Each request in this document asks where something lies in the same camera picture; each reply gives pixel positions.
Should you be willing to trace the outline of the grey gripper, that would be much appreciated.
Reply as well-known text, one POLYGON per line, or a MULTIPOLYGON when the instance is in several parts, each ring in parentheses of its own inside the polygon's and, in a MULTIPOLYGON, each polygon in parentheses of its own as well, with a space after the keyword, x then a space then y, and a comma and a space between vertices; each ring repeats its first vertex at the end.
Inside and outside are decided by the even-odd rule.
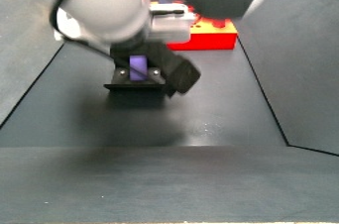
MULTIPOLYGON (((196 17, 188 6, 180 3, 152 4, 149 41, 164 43, 185 43, 190 39, 190 25, 196 17)), ((117 67, 129 68, 130 46, 112 44, 109 57, 117 67)), ((174 93, 185 94, 197 82, 201 73, 190 61, 176 55, 162 43, 146 45, 146 57, 150 63, 160 69, 165 80, 164 92, 168 97, 174 93)))

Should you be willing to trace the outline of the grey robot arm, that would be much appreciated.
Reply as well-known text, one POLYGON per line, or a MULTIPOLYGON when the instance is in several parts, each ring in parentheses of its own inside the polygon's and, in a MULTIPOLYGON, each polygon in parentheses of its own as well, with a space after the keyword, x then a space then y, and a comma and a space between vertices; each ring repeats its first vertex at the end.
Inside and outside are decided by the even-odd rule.
POLYGON ((200 71, 166 44, 190 39, 197 15, 216 19, 245 16, 261 0, 44 0, 49 24, 64 39, 112 57, 114 64, 184 94, 200 71))

